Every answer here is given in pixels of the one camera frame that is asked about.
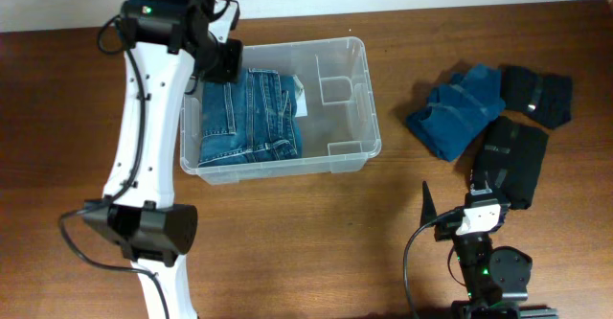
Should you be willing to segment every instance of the clear plastic bin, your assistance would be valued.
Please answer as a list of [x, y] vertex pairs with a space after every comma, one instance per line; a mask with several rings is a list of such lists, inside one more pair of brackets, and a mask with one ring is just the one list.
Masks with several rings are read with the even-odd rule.
[[181, 168], [212, 185], [284, 175], [359, 171], [381, 151], [375, 99], [362, 40], [329, 40], [245, 46], [243, 67], [298, 75], [308, 115], [297, 118], [303, 157], [221, 167], [198, 167], [202, 85], [183, 98]]

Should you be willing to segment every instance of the blue jeans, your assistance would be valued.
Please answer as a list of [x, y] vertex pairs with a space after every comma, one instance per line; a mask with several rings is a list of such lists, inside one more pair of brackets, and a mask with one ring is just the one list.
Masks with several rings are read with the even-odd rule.
[[242, 69], [238, 83], [205, 83], [198, 167], [302, 156], [296, 83], [275, 70]]

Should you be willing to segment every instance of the wooden table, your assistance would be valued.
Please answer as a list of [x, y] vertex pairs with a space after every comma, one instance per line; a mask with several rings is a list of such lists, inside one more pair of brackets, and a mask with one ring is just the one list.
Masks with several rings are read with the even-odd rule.
[[[85, 265], [57, 230], [60, 213], [101, 195], [117, 146], [124, 60], [96, 50], [96, 31], [0, 34], [2, 318], [147, 318], [135, 276]], [[463, 204], [478, 146], [457, 162], [438, 160], [402, 120], [423, 105], [433, 84], [479, 62], [574, 78], [573, 121], [549, 131], [534, 205], [512, 212], [494, 245], [534, 258], [528, 304], [558, 308], [565, 318], [610, 318], [613, 16], [607, 3], [246, 20], [235, 33], [247, 45], [346, 35], [366, 44], [383, 139], [383, 150], [362, 171], [213, 187], [175, 160], [175, 201], [199, 213], [188, 268], [200, 318], [405, 315], [402, 250], [419, 224], [421, 180], [440, 210]], [[93, 258], [126, 264], [78, 220], [70, 229]], [[432, 232], [414, 245], [410, 278], [419, 308], [465, 299], [446, 270], [449, 248], [435, 243]]]

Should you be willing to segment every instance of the black cloth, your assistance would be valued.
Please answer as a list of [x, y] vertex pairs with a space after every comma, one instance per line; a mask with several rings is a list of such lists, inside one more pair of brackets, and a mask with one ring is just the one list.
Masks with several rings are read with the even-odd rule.
[[545, 127], [571, 121], [573, 79], [569, 77], [539, 76], [525, 67], [510, 66], [504, 69], [501, 96], [507, 109], [523, 112]]
[[488, 127], [472, 169], [472, 187], [488, 182], [499, 188], [512, 209], [528, 209], [545, 157], [549, 136], [537, 127], [499, 117]]

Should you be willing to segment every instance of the denim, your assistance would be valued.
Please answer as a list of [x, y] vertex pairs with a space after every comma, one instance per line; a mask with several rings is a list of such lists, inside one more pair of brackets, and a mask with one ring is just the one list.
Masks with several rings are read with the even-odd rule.
[[427, 106], [406, 118], [409, 129], [439, 158], [453, 161], [505, 109], [502, 73], [477, 65], [434, 88]]
[[205, 83], [198, 167], [301, 157], [296, 107], [293, 77], [275, 70], [241, 69], [238, 83]]

